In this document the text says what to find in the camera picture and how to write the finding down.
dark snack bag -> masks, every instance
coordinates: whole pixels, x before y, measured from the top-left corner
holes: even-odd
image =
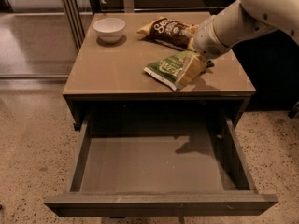
[[[190,25],[160,17],[141,27],[137,32],[173,49],[195,51],[192,43],[193,35],[198,27],[199,25]]]

green snack bag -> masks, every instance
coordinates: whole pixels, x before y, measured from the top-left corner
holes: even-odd
[[[182,51],[159,62],[148,64],[144,71],[176,91],[186,87],[211,66],[214,66],[212,61],[196,52]]]

table top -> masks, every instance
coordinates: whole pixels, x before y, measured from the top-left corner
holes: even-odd
[[[234,53],[213,60],[192,84],[182,90],[169,87],[147,75],[149,64],[178,54],[179,51],[154,43],[136,31],[157,17],[199,24],[207,12],[179,13],[110,13],[95,14],[78,53],[63,95],[67,97],[107,96],[251,96],[255,89]],[[126,23],[120,42],[107,45],[97,38],[93,24],[103,18],[123,19]]]

speckled floor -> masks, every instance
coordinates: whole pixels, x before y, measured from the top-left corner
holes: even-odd
[[[71,54],[66,57],[71,60],[74,48],[71,43],[68,46],[65,50]],[[283,111],[247,112],[236,128],[258,191],[276,193],[279,198],[278,204],[258,217],[57,217],[43,199],[64,192],[78,139],[61,95],[63,87],[58,82],[0,82],[1,224],[299,223],[299,119],[289,119]]]

terrazzo floor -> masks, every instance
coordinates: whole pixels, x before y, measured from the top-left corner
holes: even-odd
[[[11,14],[0,15],[1,37],[5,36],[5,29],[11,29],[10,25],[15,29],[14,34],[5,36],[11,46],[6,47],[3,40],[0,40],[0,72],[27,72],[28,70],[21,67],[22,61],[27,62],[31,72],[33,69],[36,69],[35,72],[45,72],[43,68],[50,70],[47,64],[51,63],[52,56],[48,57],[47,53],[52,50],[59,54],[54,60],[54,65],[62,64],[54,70],[66,72],[71,69],[76,51],[70,42],[71,37],[64,18],[37,15],[23,17],[27,22],[27,28],[17,24],[20,17],[16,18]],[[64,32],[59,33],[61,38],[54,38],[56,43],[51,43],[51,46],[45,48],[48,44],[46,39],[51,41],[54,31],[49,32],[43,28],[44,31],[40,32],[40,27],[36,24],[49,24],[49,19],[49,29]],[[36,37],[19,29],[32,29],[34,34],[43,34],[43,41],[40,41],[44,44],[44,49],[41,49],[44,52],[43,56],[30,59],[35,57]],[[27,43],[32,44],[30,48],[26,48]],[[19,53],[14,50],[17,45],[20,48]],[[49,61],[45,67],[43,60]],[[64,192],[67,172],[73,163],[74,148],[78,140],[78,133],[73,130],[71,114],[61,95],[63,87],[63,82],[0,81],[1,224],[299,223],[299,119],[289,119],[286,111],[246,112],[236,128],[258,191],[275,193],[279,198],[279,203],[260,216],[125,219],[57,217],[43,204],[43,199],[45,196]]]

